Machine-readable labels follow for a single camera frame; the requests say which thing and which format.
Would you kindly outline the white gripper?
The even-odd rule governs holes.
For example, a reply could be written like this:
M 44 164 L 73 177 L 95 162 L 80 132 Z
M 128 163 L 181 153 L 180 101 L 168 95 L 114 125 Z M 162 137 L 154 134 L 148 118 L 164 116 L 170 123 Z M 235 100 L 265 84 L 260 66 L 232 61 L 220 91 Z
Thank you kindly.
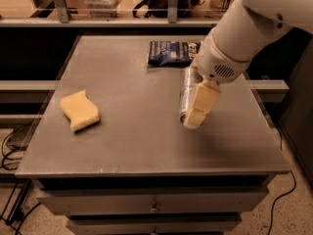
M 191 66 L 207 79 L 192 90 L 183 125 L 190 129 L 201 126 L 206 116 L 218 101 L 221 91 L 218 83 L 229 83 L 237 79 L 249 62 L 235 61 L 222 52 L 214 39 L 215 29 L 201 43 L 199 52 Z

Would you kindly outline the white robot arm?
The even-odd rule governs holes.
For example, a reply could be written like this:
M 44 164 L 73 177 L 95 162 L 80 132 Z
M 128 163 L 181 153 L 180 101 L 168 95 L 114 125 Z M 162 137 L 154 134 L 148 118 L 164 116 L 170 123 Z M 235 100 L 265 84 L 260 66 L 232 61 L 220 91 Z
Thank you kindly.
M 313 31 L 313 0 L 234 0 L 191 63 L 202 82 L 192 89 L 183 124 L 197 128 L 252 58 L 293 28 Z

